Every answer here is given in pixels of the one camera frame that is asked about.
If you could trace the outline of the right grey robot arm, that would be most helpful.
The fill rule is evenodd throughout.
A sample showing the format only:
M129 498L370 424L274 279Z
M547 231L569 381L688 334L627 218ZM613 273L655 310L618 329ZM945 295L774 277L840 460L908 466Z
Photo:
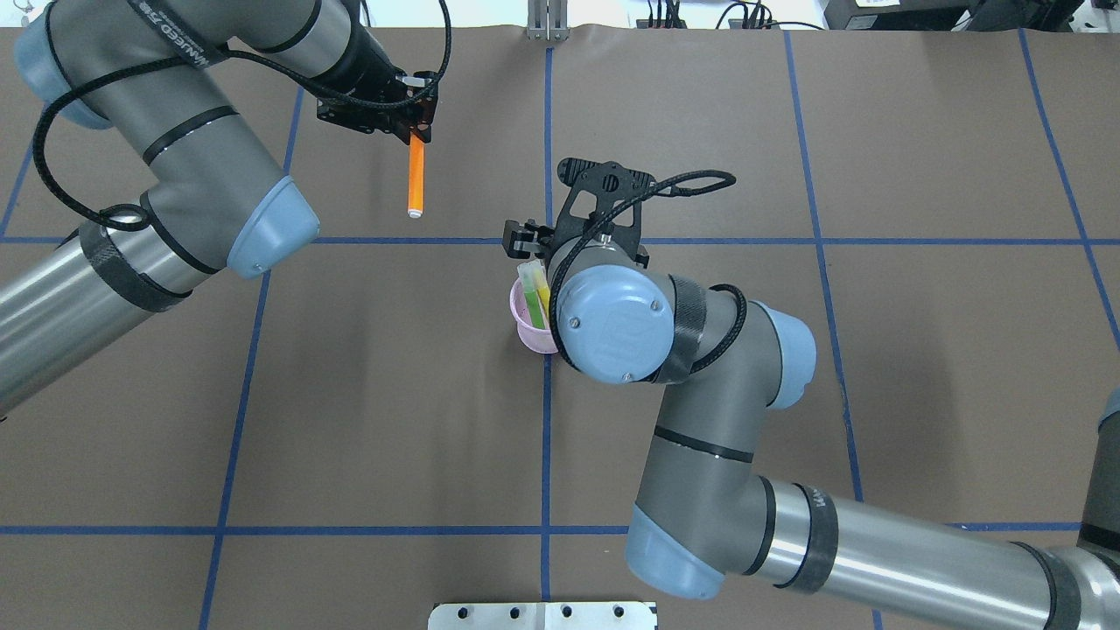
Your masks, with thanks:
M656 238L653 267L736 284L805 319L815 379L760 430L773 481L934 520L968 541L1067 547L1095 462L1117 346L1083 248L1017 240ZM655 599L668 629L925 629L893 612L729 578L708 602L633 577L624 529L660 391L545 363L544 597Z

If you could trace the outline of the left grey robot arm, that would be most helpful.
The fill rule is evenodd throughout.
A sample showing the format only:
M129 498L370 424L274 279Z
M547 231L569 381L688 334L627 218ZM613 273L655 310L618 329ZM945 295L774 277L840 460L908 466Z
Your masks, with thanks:
M81 224L3 288L3 413L156 312L231 269L262 276L319 235L319 217L211 70L254 61L318 100L324 121L404 143L431 140L435 72L408 74L361 22L361 1L55 1L17 36L44 103L32 167ZM115 129L153 185L92 209L53 176L60 118Z

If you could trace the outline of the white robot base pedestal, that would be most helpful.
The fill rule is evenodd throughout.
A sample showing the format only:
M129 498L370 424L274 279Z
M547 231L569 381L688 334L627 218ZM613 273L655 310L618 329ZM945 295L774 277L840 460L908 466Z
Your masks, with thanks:
M569 601L444 603L428 629L659 629L655 603Z

